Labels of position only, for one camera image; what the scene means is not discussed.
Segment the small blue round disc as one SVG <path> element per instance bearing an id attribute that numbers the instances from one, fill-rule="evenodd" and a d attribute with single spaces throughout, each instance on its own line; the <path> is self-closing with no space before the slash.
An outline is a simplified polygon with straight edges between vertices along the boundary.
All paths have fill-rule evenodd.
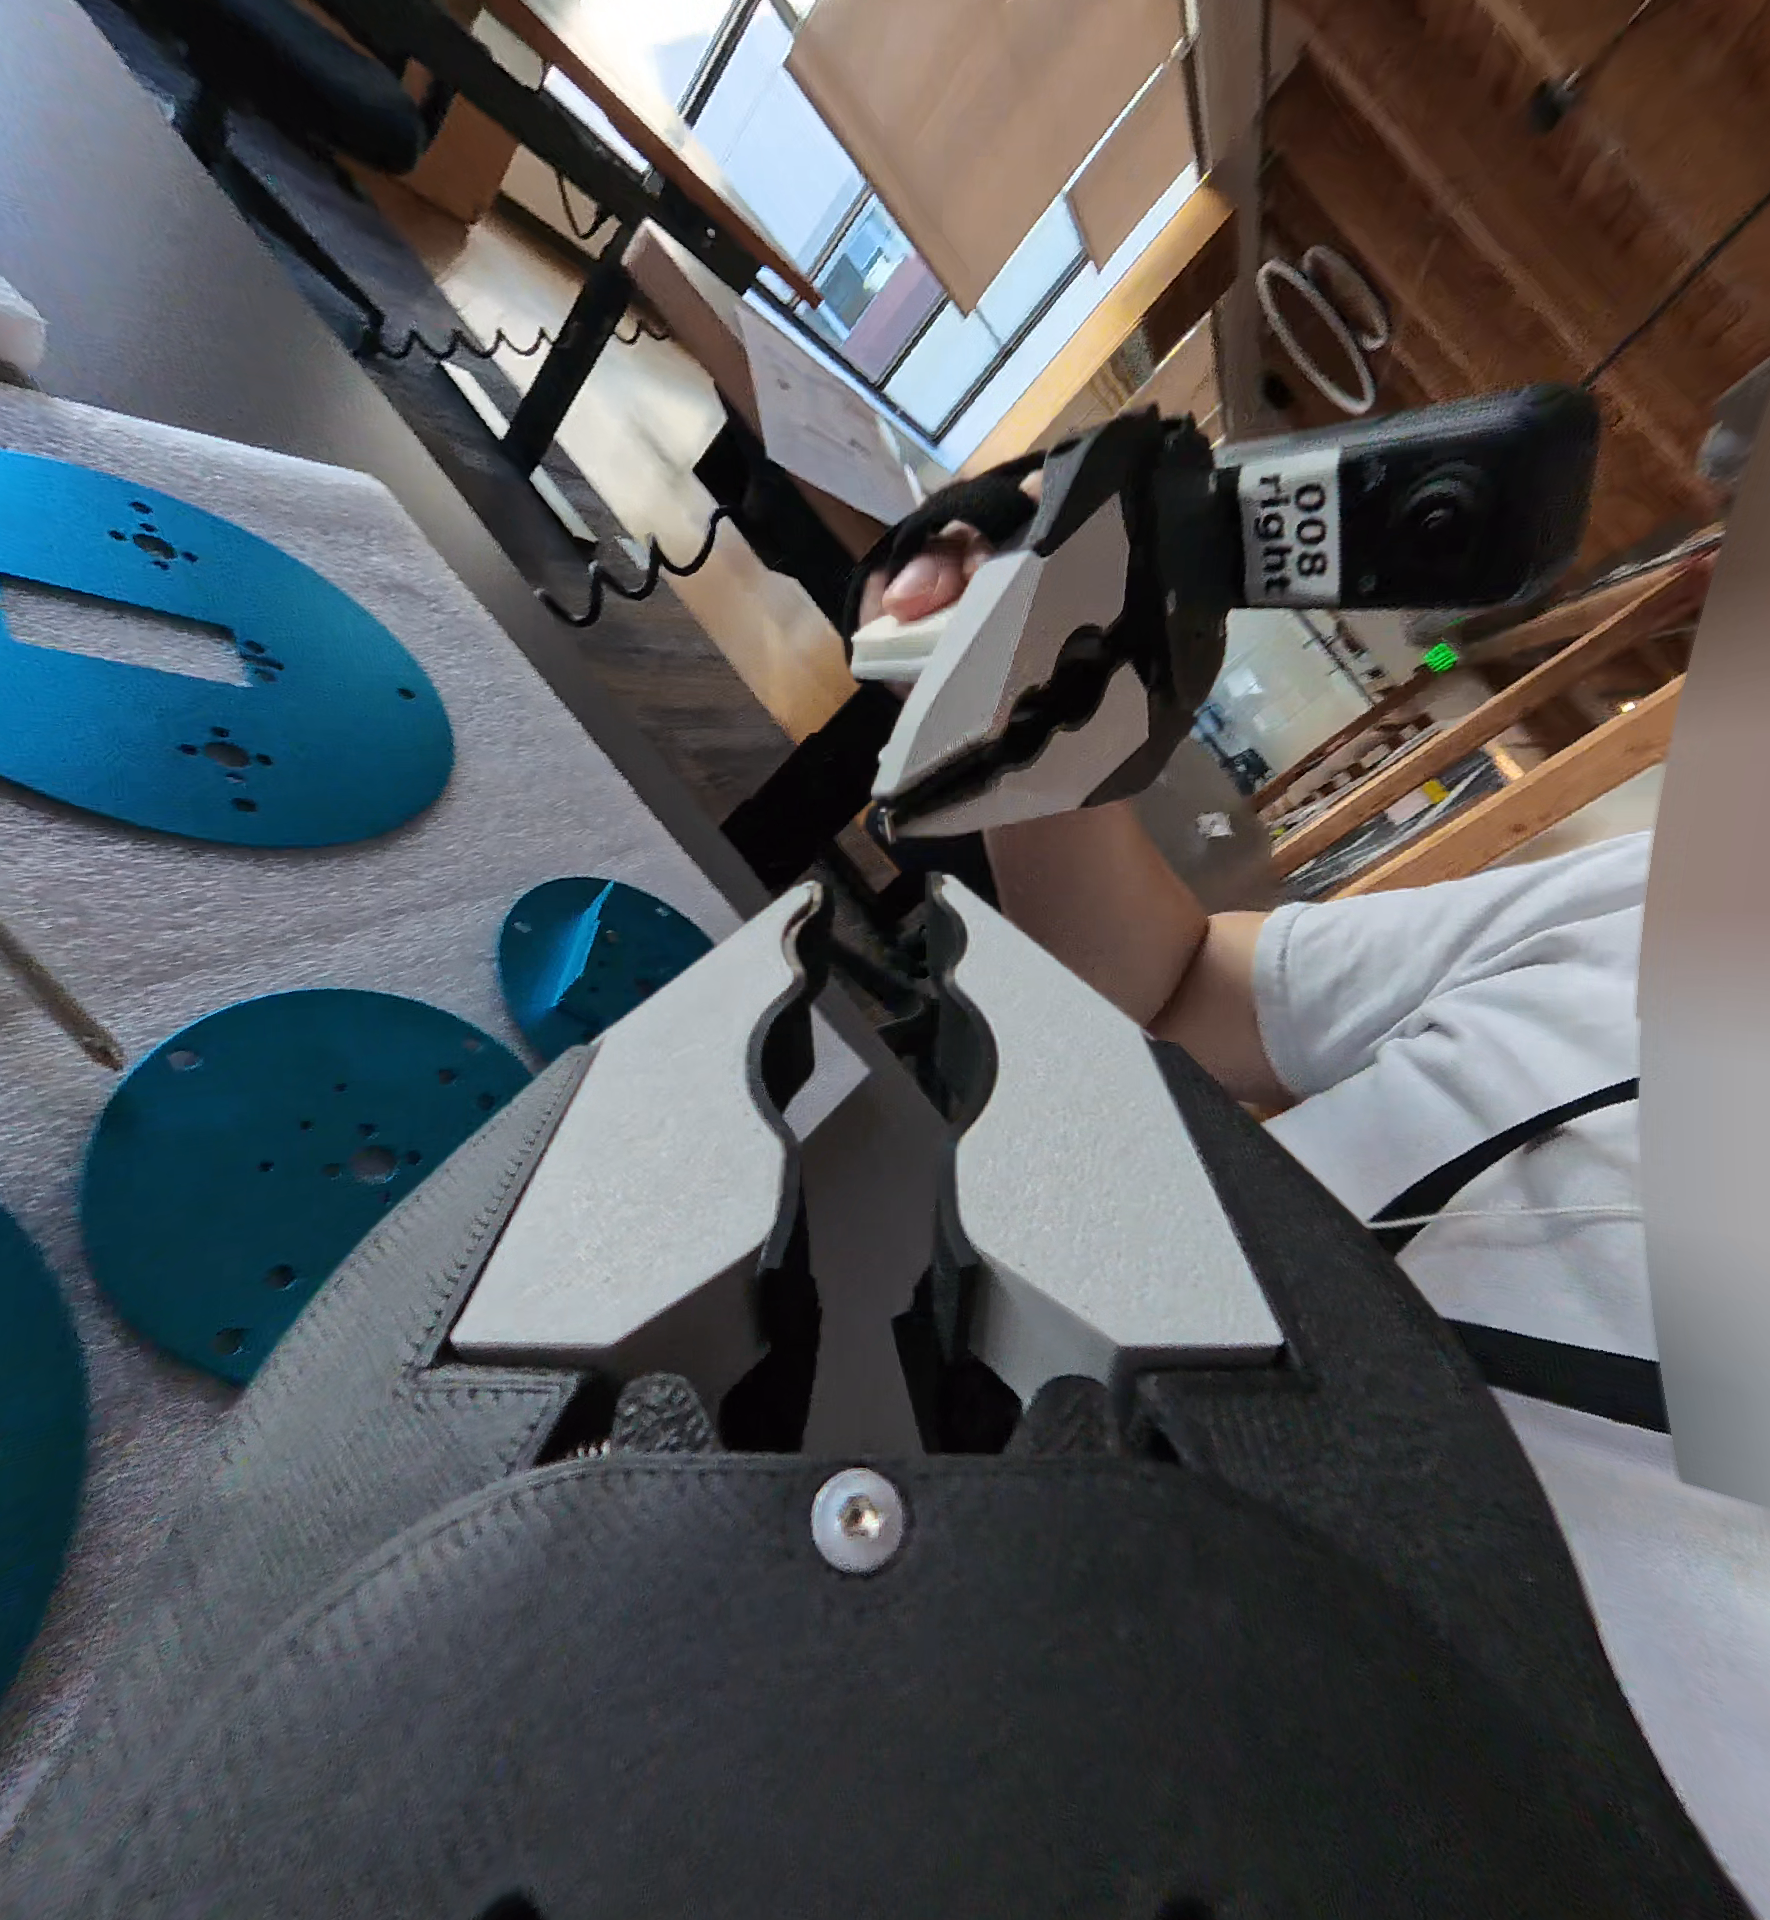
<path id="1" fill-rule="evenodd" d="M 619 879 L 553 879 L 506 914 L 500 994 L 537 1059 L 601 1038 L 700 965 L 711 938 Z"/>

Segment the person's right hand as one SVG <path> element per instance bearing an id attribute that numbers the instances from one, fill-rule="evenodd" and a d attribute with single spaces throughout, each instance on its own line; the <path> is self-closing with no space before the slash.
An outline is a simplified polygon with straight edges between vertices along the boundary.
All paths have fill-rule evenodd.
<path id="1" fill-rule="evenodd" d="M 956 479 L 886 538 L 853 604 L 853 626 L 917 624 L 955 607 L 978 570 L 1010 547 L 1043 501 L 1043 464 Z"/>

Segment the blue round plate with holes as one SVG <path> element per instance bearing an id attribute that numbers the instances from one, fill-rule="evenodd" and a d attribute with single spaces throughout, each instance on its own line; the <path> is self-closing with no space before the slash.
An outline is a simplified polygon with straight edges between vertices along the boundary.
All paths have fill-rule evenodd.
<path id="1" fill-rule="evenodd" d="M 245 1385 L 332 1274 L 533 1072 L 431 1004 L 305 988 L 142 1058 L 82 1171 L 93 1282 L 141 1339 Z"/>

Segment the orange handled screwdriver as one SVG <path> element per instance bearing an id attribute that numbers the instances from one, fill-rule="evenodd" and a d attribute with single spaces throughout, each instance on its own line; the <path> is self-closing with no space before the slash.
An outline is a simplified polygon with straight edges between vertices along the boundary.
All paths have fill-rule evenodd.
<path id="1" fill-rule="evenodd" d="M 98 1070 L 108 1070 L 114 1075 L 129 1070 L 129 1054 L 116 1034 L 2 918 L 0 966 Z"/>

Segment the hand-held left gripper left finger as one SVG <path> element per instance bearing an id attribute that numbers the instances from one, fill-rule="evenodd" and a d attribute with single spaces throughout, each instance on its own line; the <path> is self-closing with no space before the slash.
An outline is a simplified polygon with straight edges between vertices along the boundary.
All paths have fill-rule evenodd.
<path id="1" fill-rule="evenodd" d="M 802 880 L 601 1038 L 449 1332 L 458 1358 L 748 1374 L 769 1353 L 831 918 Z"/>

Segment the printed instruction booklet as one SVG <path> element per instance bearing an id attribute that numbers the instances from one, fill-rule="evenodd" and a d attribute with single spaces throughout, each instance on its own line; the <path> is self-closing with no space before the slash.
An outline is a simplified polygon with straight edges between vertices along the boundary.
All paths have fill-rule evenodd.
<path id="1" fill-rule="evenodd" d="M 761 437 L 781 468 L 882 526 L 925 504 L 887 420 L 856 388 L 748 300 L 739 336 Z"/>

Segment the person's right forearm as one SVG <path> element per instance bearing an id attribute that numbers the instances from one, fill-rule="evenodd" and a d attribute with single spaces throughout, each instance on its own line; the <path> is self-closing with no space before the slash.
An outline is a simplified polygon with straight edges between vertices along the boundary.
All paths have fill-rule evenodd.
<path id="1" fill-rule="evenodd" d="M 985 831 L 1001 912 L 1240 1103 L 1297 1103 L 1260 1038 L 1256 958 L 1269 912 L 1209 914 L 1128 802 Z"/>

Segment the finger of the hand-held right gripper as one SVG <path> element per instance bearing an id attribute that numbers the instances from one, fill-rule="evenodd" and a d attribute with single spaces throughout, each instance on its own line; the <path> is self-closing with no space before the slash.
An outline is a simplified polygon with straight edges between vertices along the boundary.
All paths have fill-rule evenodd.
<path id="1" fill-rule="evenodd" d="M 1037 744 L 1012 726 L 896 793 L 892 840 L 966 836 L 1081 809 L 1147 746 L 1151 733 L 1146 694 L 1106 694 L 1090 719 L 1053 724 Z"/>
<path id="2" fill-rule="evenodd" d="M 1021 726 L 1076 726 L 1106 694 L 1134 694 L 1134 667 L 1108 638 L 1130 583 L 1130 533 L 1106 501 L 1049 555 L 1026 547 L 988 561 L 952 609 L 947 630 L 903 705 L 878 760 L 874 802 Z"/>

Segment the desk with booklet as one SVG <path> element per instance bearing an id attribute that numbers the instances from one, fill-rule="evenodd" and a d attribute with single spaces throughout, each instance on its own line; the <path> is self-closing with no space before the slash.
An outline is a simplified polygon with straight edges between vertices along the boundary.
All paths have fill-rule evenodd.
<path id="1" fill-rule="evenodd" d="M 771 571 L 798 582 L 843 636 L 849 593 L 860 593 L 874 570 L 869 551 L 896 526 L 851 511 L 819 489 L 793 479 L 771 459 L 759 428 L 751 365 L 739 336 L 742 294 L 729 293 L 717 273 L 657 225 L 641 229 L 625 247 L 625 269 L 635 294 L 707 374 L 723 404 L 722 428 L 695 461 L 696 484 L 739 528 L 754 558 Z M 887 420 L 897 452 L 923 485 L 919 450 L 903 440 L 874 397 L 856 391 Z"/>

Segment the black office chair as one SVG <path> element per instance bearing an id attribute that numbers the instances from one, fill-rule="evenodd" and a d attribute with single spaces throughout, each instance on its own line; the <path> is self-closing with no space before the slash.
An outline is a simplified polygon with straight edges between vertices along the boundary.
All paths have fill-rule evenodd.
<path id="1" fill-rule="evenodd" d="M 196 12 L 210 71 L 292 137 L 381 174 L 408 174 L 429 132 L 402 81 L 292 3 L 210 3 Z"/>

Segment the wood edged office desk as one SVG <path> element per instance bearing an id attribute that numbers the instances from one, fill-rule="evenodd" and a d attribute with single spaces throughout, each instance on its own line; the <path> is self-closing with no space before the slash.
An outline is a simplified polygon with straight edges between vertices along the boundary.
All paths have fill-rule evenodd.
<path id="1" fill-rule="evenodd" d="M 521 472 L 542 464 L 614 344 L 635 294 L 625 253 L 650 229 L 679 240 L 733 294 L 772 273 L 810 306 L 822 301 L 647 67 L 583 6 L 376 6 L 374 18 L 401 32 L 408 62 L 579 195 L 599 214 L 597 229 L 612 229 L 592 245 L 581 293 L 500 440 Z"/>

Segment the blue plate with rectangular hole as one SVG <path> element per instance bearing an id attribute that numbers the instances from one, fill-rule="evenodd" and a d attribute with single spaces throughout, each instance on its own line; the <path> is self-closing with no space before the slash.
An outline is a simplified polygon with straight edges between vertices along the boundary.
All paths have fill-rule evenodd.
<path id="1" fill-rule="evenodd" d="M 32 640 L 13 589 L 185 624 L 233 674 Z M 0 446 L 0 779 L 135 829 L 311 848 L 417 819 L 455 760 L 429 674 L 286 547 L 158 485 Z"/>

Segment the white foam sheet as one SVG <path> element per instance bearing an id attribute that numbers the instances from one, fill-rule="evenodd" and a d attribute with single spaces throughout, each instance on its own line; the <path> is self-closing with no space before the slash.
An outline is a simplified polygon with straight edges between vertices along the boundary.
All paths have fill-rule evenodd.
<path id="1" fill-rule="evenodd" d="M 420 821 L 362 846 L 243 852 L 18 797 L 0 782 L 0 914 L 130 1058 L 245 995 L 379 988 L 446 1008 L 496 1041 L 511 1023 L 491 938 L 528 885 L 615 870 L 707 931 L 746 912 L 587 730 L 590 694 L 556 697 L 509 626 L 462 582 L 402 494 L 153 420 L 0 383 L 0 445 L 61 456 L 207 505 L 288 545 L 362 599 L 429 670 L 457 730 L 457 770 Z M 67 1574 L 0 1708 L 0 1827 L 67 1742 L 121 1636 L 185 1451 L 228 1405 L 219 1381 L 153 1357 L 89 1278 L 77 1227 L 86 1137 L 108 1076 L 0 971 L 0 1200 L 50 1261 L 89 1369 L 92 1448 Z"/>

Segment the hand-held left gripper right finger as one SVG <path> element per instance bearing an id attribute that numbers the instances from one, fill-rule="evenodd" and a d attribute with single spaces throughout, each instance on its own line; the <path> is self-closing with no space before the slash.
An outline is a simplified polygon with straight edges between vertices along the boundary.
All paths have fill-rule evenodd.
<path id="1" fill-rule="evenodd" d="M 1262 1369 L 1286 1352 L 1156 1044 L 961 880 L 927 893 L 947 1124 L 947 1357 L 1027 1405 L 1061 1378 Z"/>

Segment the large office window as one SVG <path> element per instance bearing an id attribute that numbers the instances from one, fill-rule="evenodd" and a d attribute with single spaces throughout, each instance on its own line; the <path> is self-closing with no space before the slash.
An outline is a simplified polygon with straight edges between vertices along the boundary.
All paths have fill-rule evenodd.
<path id="1" fill-rule="evenodd" d="M 788 293 L 759 273 L 761 300 L 802 326 L 882 397 L 927 445 L 978 446 L 1103 294 L 1137 266 L 1199 186 L 1193 154 L 1128 163 L 1134 223 L 1112 235 L 1096 189 L 1124 158 L 1122 112 L 1065 191 L 1043 209 L 973 306 L 958 306 L 863 177 L 842 137 L 788 73 L 810 6 L 710 6 L 679 93 L 729 184 L 819 293 Z"/>

